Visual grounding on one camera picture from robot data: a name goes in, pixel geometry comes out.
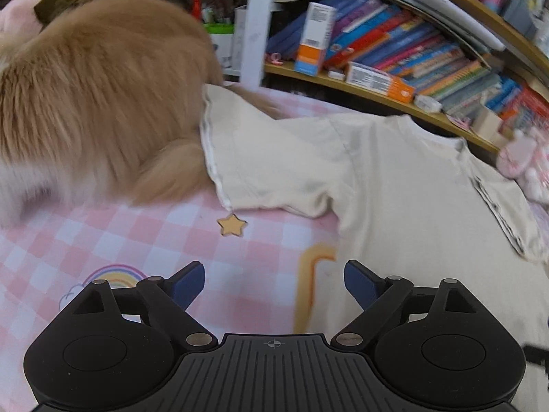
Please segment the cream white t-shirt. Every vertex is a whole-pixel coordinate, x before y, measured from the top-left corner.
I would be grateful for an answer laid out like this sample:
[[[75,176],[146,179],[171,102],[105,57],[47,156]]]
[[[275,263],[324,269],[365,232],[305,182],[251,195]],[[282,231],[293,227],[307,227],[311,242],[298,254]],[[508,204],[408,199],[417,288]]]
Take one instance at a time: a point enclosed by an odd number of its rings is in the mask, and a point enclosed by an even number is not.
[[[420,286],[460,280],[520,343],[548,344],[548,247],[518,185],[462,139],[409,117],[274,120],[209,85],[208,174],[230,211],[281,208],[338,218],[336,261],[317,278],[303,327],[334,336],[359,314],[342,272],[360,261]]]

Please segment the pink checkered tablecloth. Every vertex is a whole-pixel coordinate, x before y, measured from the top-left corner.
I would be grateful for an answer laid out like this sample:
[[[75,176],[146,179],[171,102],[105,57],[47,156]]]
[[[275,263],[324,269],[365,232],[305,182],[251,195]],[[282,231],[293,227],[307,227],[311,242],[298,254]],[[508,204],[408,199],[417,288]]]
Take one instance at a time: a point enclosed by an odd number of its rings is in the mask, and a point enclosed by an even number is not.
[[[217,336],[292,332],[333,266],[337,220],[283,210],[241,211],[241,234],[209,190],[178,205],[96,209],[44,206],[1,233],[1,407],[28,411],[23,356],[40,332],[89,282],[135,286],[191,261],[207,271],[191,315]]]

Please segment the pink plush toy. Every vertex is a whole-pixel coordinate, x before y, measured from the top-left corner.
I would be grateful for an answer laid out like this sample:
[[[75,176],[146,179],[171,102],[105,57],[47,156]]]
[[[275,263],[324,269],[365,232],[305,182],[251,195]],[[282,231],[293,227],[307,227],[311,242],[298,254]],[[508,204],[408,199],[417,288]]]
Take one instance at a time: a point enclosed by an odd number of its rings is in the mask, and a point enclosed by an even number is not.
[[[548,207],[548,133],[531,127],[515,130],[513,139],[497,157],[496,168],[514,180],[532,203]]]

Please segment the orange fluffy cat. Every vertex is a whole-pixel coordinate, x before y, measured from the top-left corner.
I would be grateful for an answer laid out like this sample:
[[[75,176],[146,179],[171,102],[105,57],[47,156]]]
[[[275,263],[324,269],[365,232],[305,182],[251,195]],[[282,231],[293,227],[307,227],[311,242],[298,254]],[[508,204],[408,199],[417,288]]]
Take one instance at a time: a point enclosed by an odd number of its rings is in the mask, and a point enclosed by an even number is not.
[[[209,184],[199,126],[224,87],[204,27],[166,0],[93,0],[1,41],[1,224],[65,205],[178,203]]]

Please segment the small cardboard box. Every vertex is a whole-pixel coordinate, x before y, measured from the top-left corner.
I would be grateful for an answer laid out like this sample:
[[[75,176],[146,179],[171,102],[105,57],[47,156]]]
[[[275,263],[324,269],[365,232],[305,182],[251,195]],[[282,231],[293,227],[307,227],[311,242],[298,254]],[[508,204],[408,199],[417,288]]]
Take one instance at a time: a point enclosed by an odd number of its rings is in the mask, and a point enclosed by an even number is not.
[[[476,136],[485,139],[492,145],[501,149],[509,142],[505,136],[500,133],[502,119],[492,110],[482,106],[476,114],[476,118],[471,125],[471,130]]]

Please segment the white crumpled packet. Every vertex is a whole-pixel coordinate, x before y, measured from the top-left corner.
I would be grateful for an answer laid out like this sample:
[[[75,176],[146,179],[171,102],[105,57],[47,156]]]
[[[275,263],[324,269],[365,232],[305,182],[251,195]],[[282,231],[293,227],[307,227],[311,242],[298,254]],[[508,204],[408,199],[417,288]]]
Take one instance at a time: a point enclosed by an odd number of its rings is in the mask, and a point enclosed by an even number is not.
[[[442,104],[439,101],[421,94],[415,96],[414,104],[419,110],[428,114],[437,114],[442,110]]]

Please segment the lying white orange box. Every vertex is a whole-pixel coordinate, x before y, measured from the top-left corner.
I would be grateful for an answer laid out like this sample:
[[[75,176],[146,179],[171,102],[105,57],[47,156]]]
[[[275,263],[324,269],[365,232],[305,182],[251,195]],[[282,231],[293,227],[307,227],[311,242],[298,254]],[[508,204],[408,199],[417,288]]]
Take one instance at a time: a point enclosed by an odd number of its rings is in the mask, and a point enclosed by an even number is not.
[[[394,101],[411,103],[414,98],[414,87],[400,77],[361,63],[351,62],[347,65],[345,82]]]

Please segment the small white eraser block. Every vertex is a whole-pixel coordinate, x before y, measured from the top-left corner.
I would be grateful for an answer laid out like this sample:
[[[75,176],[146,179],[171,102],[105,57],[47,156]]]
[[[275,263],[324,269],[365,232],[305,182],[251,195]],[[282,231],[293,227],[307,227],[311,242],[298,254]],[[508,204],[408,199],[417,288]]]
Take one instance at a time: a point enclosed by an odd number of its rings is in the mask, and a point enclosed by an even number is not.
[[[343,82],[345,80],[345,72],[342,70],[330,69],[328,70],[328,78]]]

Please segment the row of colourful books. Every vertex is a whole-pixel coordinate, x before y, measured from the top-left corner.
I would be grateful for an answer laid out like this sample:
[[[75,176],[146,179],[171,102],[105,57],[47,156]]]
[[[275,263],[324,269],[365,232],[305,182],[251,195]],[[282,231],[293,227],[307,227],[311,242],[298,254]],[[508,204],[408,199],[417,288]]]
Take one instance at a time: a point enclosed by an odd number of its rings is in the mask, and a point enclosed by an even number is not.
[[[414,98],[421,94],[439,101],[440,113],[464,129],[471,127],[482,106],[498,114],[505,129],[548,126],[546,98],[509,76],[480,41],[460,33],[447,21],[429,20],[409,1],[311,3],[337,9],[317,76],[328,76],[328,70],[336,69],[345,72],[346,80],[347,65],[361,63],[400,77],[414,87]],[[306,12],[271,36],[267,63],[294,71]]]

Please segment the wooden bookshelf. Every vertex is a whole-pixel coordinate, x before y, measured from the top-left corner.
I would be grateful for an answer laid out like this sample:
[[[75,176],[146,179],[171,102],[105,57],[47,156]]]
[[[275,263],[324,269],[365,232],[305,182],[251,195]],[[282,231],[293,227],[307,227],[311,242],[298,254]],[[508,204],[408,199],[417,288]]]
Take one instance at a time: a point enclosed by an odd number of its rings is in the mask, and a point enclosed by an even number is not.
[[[548,137],[548,0],[274,0],[265,51],[281,87],[318,84],[488,151]]]

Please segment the white green container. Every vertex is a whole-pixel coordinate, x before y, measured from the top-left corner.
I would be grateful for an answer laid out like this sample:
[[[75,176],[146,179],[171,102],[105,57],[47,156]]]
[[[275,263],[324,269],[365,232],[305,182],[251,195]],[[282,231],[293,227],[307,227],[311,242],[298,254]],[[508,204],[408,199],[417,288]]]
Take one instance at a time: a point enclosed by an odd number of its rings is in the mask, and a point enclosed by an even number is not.
[[[223,69],[231,67],[234,25],[226,23],[206,23],[204,25],[212,41],[218,62]]]

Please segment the upright white orange box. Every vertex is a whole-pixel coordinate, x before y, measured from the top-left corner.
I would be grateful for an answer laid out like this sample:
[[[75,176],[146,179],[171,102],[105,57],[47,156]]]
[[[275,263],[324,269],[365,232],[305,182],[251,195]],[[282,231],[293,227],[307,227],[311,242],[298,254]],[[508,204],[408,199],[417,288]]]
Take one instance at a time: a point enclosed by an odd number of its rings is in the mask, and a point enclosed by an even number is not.
[[[306,76],[319,74],[327,53],[336,15],[337,9],[330,5],[309,4],[294,63],[295,72]]]

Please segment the white shelf post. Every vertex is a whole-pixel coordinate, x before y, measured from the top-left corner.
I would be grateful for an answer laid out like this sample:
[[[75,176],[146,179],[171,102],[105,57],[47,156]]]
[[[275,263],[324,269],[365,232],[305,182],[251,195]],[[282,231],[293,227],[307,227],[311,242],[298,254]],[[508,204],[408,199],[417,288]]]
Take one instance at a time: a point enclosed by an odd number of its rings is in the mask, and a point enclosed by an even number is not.
[[[273,0],[247,0],[239,82],[248,89],[258,88],[263,79],[272,4]]]

